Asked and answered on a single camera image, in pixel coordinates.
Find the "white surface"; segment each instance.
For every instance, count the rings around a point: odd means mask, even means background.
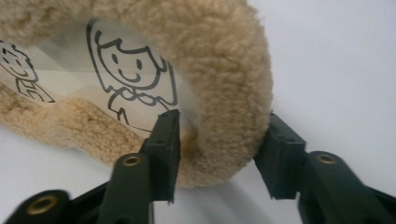
[[[369,186],[396,195],[396,3],[262,1],[273,58],[275,112],[308,142],[308,151],[341,156]],[[45,189],[72,197],[105,182],[110,169],[0,129],[0,221]],[[167,223],[301,223],[295,201],[276,202],[250,164],[230,182],[178,189],[156,203]]]

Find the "cartoon drawing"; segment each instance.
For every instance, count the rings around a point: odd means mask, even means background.
[[[29,57],[17,50],[15,45],[0,41],[0,65],[16,79],[18,92],[26,97],[45,103],[55,101],[37,85],[38,76]]]
[[[111,94],[107,108],[116,113],[119,121],[149,132],[147,126],[136,125],[138,120],[130,121],[129,117],[132,116],[128,116],[125,103],[134,109],[143,106],[146,111],[155,110],[157,115],[177,105],[172,65],[161,56],[156,59],[148,46],[130,49],[125,44],[125,38],[123,40],[117,34],[93,27],[95,23],[90,21],[88,24],[87,41],[101,86],[106,93]],[[159,86],[165,87],[168,92],[160,94]]]

